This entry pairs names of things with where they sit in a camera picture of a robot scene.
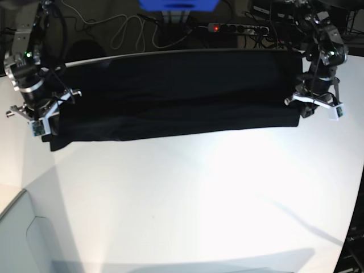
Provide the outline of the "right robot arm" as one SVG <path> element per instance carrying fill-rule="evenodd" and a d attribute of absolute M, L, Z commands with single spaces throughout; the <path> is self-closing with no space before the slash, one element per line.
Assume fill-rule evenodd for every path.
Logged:
<path fill-rule="evenodd" d="M 71 89 L 61 79 L 65 72 L 65 47 L 68 28 L 54 1 L 3 1 L 5 7 L 19 9 L 19 22 L 11 48 L 5 53 L 3 68 L 13 88 L 24 100 L 11 106 L 6 117 L 19 116 L 27 121 L 34 137 L 59 133 L 62 104 L 74 104 L 80 90 Z M 56 56 L 50 55 L 43 43 L 50 15 L 60 19 L 62 43 Z"/>

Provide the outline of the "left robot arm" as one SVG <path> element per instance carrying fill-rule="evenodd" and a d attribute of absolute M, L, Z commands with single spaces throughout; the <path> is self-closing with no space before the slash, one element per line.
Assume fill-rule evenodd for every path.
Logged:
<path fill-rule="evenodd" d="M 348 47 L 329 13 L 317 1 L 285 1 L 293 6 L 296 28 L 308 39 L 304 56 L 310 62 L 309 70 L 297 76 L 297 85 L 284 103 L 295 105 L 301 117 L 307 118 L 318 107 L 328 111 L 329 119 L 339 120 L 345 114 L 339 97 L 338 66 L 348 58 Z"/>

